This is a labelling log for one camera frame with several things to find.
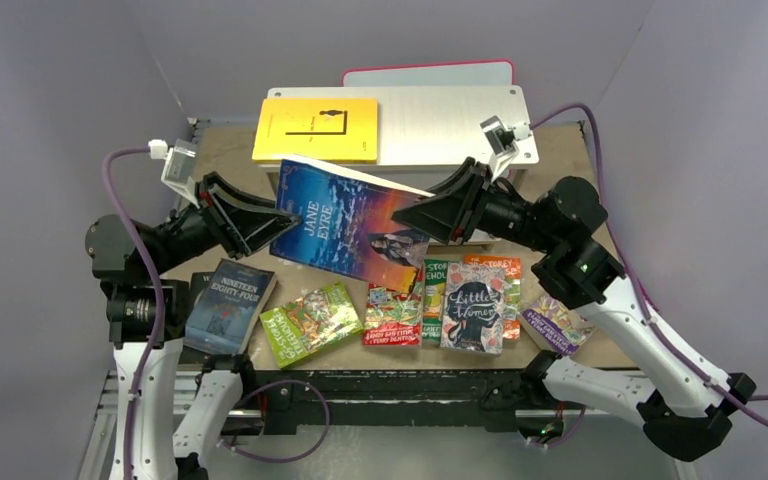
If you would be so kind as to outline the Nineteen Eighty-Four blue book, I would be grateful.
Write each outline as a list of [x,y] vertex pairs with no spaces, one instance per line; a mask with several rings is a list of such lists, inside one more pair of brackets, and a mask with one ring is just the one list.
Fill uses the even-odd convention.
[[276,283],[272,271],[221,260],[210,279],[194,290],[184,344],[211,355],[241,352]]

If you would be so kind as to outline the Jane Eyre book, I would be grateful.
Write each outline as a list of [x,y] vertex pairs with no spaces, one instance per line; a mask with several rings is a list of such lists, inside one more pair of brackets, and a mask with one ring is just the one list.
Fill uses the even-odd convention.
[[407,293],[429,237],[392,219],[426,191],[337,164],[291,155],[280,162],[276,207],[300,217],[269,246],[283,260]]

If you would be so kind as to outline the yellow book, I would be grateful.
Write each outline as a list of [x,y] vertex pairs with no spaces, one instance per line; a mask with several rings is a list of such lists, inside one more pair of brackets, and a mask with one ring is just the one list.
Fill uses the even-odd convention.
[[261,105],[252,159],[271,163],[298,154],[330,162],[375,163],[378,118],[374,98],[268,98]]

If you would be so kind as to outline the green 65-Storey Treehouse book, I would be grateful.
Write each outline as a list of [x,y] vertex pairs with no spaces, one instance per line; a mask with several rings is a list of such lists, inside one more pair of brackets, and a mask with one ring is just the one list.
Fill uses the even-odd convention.
[[363,323],[341,282],[267,310],[259,319],[280,369],[363,330]]

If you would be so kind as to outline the purple Treehouse book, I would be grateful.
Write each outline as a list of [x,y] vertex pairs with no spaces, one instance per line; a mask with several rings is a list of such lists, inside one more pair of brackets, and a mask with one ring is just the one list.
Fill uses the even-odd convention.
[[551,350],[562,356],[575,354],[596,330],[594,325],[548,294],[541,294],[526,305],[519,321],[541,350]]

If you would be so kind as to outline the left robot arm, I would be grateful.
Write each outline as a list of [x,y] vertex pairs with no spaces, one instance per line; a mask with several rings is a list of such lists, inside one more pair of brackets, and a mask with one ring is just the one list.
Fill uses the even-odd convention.
[[196,401],[183,422],[174,423],[190,285],[163,280],[161,274],[216,246],[234,260],[248,257],[301,222],[300,215],[211,172],[196,183],[194,202],[161,224],[110,214],[90,226],[85,249],[106,297],[118,380],[111,478],[207,478],[207,441],[218,437],[223,425],[219,406],[244,409],[258,395],[245,355],[214,355],[207,371],[220,379],[219,396]]

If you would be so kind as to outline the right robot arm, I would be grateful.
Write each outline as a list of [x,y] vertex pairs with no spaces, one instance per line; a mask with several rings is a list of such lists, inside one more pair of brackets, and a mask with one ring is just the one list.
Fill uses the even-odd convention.
[[583,178],[563,177],[528,201],[474,159],[393,214],[444,244],[481,230],[538,252],[532,272],[543,290],[609,336],[638,374],[590,368],[545,350],[523,370],[524,399],[536,407],[557,400],[612,414],[672,458],[695,461],[723,443],[731,415],[752,397],[755,382],[708,361],[654,311],[595,240],[606,218],[596,188]]

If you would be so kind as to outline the white two-tier metal shelf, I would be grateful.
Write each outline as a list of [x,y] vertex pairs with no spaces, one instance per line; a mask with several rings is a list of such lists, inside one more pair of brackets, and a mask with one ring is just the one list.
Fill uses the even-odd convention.
[[427,185],[423,173],[449,173],[467,157],[487,163],[484,120],[531,122],[518,86],[275,87],[268,98],[376,99],[378,161],[336,163],[413,186]]

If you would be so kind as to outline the dark green Treehouse book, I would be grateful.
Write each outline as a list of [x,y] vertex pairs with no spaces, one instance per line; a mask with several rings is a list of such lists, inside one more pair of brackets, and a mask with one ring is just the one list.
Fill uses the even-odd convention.
[[442,332],[443,297],[449,262],[426,259],[424,261],[422,337],[431,342],[440,342]]

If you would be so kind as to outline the black Moon Sixpence book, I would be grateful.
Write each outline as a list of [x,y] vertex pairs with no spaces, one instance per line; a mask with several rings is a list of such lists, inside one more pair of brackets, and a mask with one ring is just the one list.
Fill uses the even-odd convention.
[[[190,291],[188,297],[188,312],[191,313],[198,298],[208,286],[212,278],[212,272],[195,272],[190,278]],[[209,354],[201,350],[185,346],[179,359],[180,365],[185,365],[186,369],[199,368],[209,357]]]

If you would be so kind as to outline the orange Treehouse book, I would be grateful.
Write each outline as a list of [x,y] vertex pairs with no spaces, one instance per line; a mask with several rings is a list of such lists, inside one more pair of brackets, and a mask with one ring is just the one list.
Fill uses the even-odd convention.
[[469,264],[501,268],[505,273],[504,286],[504,333],[505,341],[516,341],[521,336],[521,324],[518,319],[521,301],[521,261],[513,257],[468,254],[464,261]]

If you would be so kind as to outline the Little Women book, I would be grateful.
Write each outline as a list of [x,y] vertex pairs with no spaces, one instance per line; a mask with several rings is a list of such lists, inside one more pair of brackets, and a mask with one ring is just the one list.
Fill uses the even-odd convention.
[[441,313],[440,347],[499,356],[503,350],[505,286],[502,268],[450,263]]

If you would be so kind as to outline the red 13-Storey Treehouse book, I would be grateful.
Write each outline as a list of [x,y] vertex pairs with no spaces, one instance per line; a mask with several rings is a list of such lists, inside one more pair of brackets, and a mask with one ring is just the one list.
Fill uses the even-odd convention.
[[408,293],[368,285],[361,338],[364,346],[420,347],[422,322],[423,299],[419,283]]

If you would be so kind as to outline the black aluminium base frame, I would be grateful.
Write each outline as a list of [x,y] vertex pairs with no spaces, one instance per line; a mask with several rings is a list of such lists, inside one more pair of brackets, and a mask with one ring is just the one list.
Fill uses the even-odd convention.
[[237,402],[230,422],[265,415],[269,435],[301,426],[480,427],[515,432],[529,417],[574,414],[578,404],[540,392],[519,369],[489,370],[261,370],[251,391],[282,379],[263,400]]

